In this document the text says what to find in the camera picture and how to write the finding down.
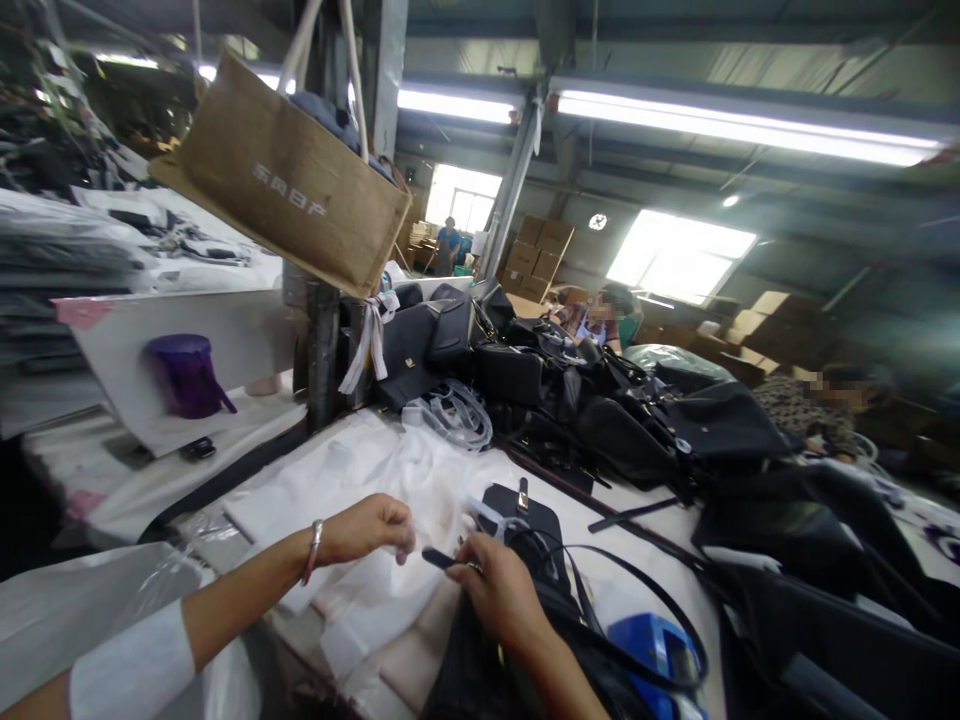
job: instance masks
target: purple container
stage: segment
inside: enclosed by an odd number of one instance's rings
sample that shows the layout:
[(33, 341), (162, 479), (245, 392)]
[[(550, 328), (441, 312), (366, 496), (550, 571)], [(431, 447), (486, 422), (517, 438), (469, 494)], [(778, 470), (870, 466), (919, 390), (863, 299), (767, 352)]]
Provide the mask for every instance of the purple container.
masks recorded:
[(221, 403), (232, 413), (237, 408), (213, 374), (210, 341), (203, 335), (164, 335), (147, 344), (155, 359), (167, 409), (188, 420), (220, 412)]

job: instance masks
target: window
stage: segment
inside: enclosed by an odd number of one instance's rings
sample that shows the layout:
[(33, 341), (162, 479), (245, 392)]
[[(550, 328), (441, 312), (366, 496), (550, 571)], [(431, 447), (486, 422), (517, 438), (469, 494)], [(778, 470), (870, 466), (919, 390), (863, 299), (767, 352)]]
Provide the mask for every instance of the window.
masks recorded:
[(452, 216), (458, 230), (468, 233), (483, 230), (501, 179), (453, 165), (437, 165), (427, 199), (426, 221), (443, 225)]
[(641, 210), (607, 277), (702, 304), (756, 239), (753, 233)]

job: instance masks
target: pink tag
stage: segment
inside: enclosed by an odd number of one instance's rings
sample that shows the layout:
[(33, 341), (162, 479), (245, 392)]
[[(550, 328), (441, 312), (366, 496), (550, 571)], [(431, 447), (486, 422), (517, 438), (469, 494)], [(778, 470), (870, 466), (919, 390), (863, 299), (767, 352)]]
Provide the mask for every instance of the pink tag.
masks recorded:
[(113, 310), (112, 302), (97, 298), (64, 298), (53, 303), (57, 320), (80, 330), (89, 330)]
[(67, 501), (64, 514), (71, 520), (86, 520), (96, 507), (107, 499), (102, 493), (92, 493), (89, 490), (77, 490)]

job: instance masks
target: worker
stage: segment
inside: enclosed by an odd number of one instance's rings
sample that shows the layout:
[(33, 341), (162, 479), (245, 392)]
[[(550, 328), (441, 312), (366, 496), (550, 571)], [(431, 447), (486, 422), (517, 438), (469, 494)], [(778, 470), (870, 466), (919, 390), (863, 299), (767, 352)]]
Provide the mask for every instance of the worker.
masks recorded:
[(447, 218), (444, 227), (437, 234), (437, 277), (451, 277), (453, 275), (453, 259), (460, 250), (463, 238), (456, 230), (457, 221)]
[[(358, 560), (385, 545), (397, 548), (403, 565), (414, 542), (410, 509), (389, 495), (371, 495), (324, 521), (318, 545), (313, 527), (288, 536), (87, 653), (0, 720), (149, 720), (314, 567)], [(529, 673), (550, 717), (608, 718), (516, 553), (473, 535), (457, 561), (447, 575), (466, 590), (487, 632)]]
[(804, 441), (808, 450), (853, 463), (856, 414), (885, 404), (893, 391), (886, 368), (833, 365), (813, 381), (771, 375), (753, 392), (770, 419)]
[(607, 345), (617, 355), (623, 354), (620, 345), (620, 320), (638, 312), (633, 293), (623, 283), (607, 283), (587, 303), (564, 305), (550, 319), (563, 327), (578, 345), (591, 338), (597, 345)]

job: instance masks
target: white sleeve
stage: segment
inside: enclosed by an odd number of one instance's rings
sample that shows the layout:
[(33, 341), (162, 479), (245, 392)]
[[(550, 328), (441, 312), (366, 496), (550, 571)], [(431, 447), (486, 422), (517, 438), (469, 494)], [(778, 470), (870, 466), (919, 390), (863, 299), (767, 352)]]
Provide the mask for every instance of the white sleeve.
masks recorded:
[(70, 717), (151, 720), (194, 675), (177, 600), (77, 660), (70, 673)]

